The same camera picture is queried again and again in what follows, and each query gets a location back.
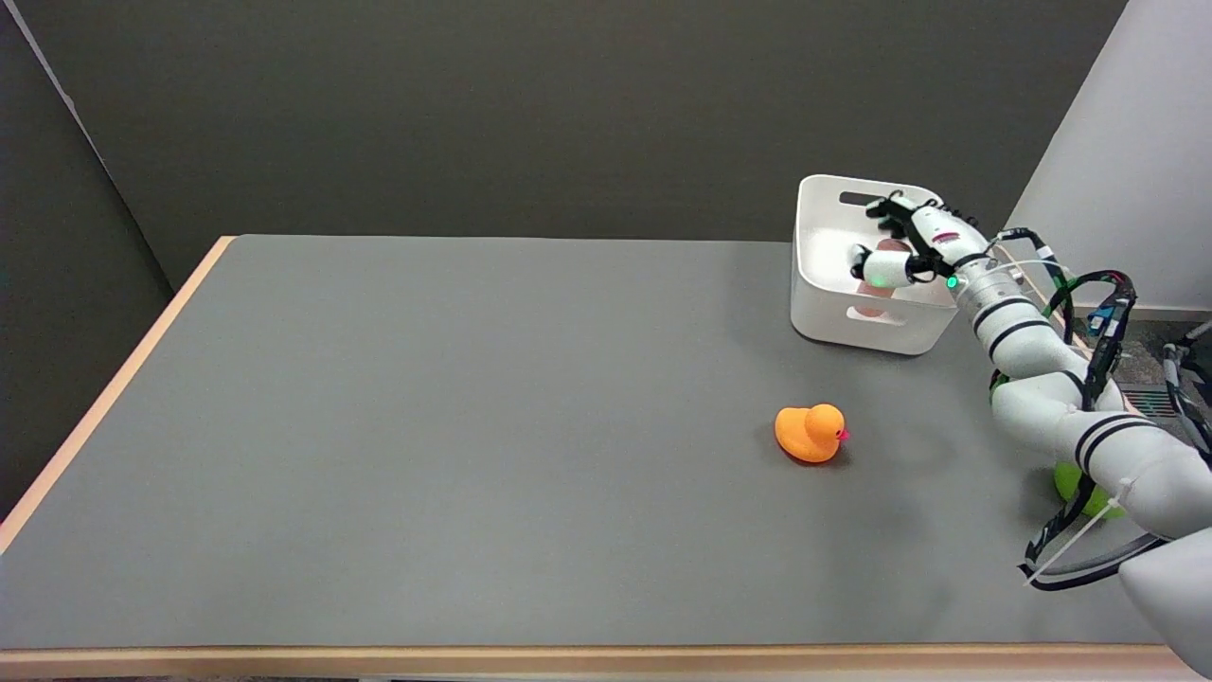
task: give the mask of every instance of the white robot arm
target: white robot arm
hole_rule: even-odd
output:
[[[880,287],[910,286],[925,281],[926,273],[949,277],[956,304],[996,368],[991,403],[999,426],[1082,471],[1075,499],[1028,545],[1021,568],[1030,584],[1054,591],[1117,573],[1171,648],[1212,677],[1212,455],[1127,412],[1108,378],[1134,303],[1131,280],[1102,270],[1067,281],[1059,265],[1050,268],[1062,285],[1050,308],[1085,281],[1116,286],[1099,310],[1098,343],[1086,360],[989,254],[990,241],[947,206],[893,193],[868,205],[867,214],[893,237],[907,239],[914,252],[856,246],[851,273]],[[1030,236],[1040,257],[1054,263],[1051,250]],[[1148,533],[1102,557],[1039,571],[1044,548],[1077,518],[1096,483]]]

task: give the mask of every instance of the rubber duck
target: rubber duck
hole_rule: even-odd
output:
[[[799,464],[827,463],[850,439],[841,411],[822,403],[812,408],[783,408],[774,418],[774,439]]]

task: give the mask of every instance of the green ball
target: green ball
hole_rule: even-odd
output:
[[[1067,503],[1077,494],[1077,481],[1080,478],[1081,470],[1075,464],[1057,463],[1056,469],[1052,471],[1052,481],[1057,486],[1057,493],[1060,493],[1060,499]],[[1090,502],[1086,503],[1086,508],[1081,510],[1081,514],[1096,516],[1103,511],[1103,508],[1107,506],[1107,502],[1110,499],[1111,497],[1107,494],[1107,491],[1094,488],[1094,492],[1090,495]],[[1122,516],[1124,509],[1120,508],[1107,512],[1104,518],[1120,518]]]

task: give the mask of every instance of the gray table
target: gray table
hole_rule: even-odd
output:
[[[225,246],[0,557],[0,648],[1156,641],[1022,588],[1057,503],[971,331],[811,343],[785,243]]]

